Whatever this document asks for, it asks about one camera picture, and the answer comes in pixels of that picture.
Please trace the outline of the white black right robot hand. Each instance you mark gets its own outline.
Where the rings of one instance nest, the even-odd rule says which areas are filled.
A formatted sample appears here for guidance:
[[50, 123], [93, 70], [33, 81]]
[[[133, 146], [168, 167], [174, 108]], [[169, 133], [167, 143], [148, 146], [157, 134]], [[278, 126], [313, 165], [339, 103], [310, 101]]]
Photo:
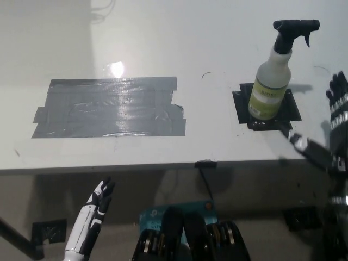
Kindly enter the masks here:
[[334, 181], [334, 196], [347, 196], [347, 79], [342, 71], [333, 75], [326, 91], [330, 107], [329, 147], [323, 147], [286, 125], [279, 130], [294, 149]]

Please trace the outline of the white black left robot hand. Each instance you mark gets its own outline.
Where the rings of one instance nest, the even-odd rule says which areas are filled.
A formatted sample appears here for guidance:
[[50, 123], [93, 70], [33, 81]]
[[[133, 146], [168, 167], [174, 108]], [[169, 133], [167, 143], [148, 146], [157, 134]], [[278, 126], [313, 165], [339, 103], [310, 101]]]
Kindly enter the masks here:
[[64, 260], [89, 260], [108, 211], [115, 183], [107, 177], [99, 182], [82, 206], [67, 241]]

